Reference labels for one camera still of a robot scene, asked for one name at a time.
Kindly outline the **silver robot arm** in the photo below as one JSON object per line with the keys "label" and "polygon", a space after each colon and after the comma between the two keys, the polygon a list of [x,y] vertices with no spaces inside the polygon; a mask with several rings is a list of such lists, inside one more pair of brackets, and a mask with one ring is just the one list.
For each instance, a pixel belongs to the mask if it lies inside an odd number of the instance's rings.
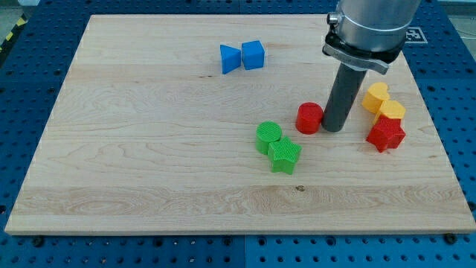
{"label": "silver robot arm", "polygon": [[340,62],[324,109],[322,127],[343,129],[356,95],[371,70],[386,74],[399,56],[420,0],[340,0],[327,14],[322,52]]}

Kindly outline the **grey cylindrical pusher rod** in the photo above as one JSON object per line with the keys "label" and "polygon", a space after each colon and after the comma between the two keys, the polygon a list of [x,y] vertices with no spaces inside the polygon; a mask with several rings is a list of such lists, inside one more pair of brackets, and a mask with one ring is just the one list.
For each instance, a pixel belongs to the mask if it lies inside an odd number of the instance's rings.
{"label": "grey cylindrical pusher rod", "polygon": [[342,130],[366,73],[340,64],[321,122],[325,130],[333,133]]}

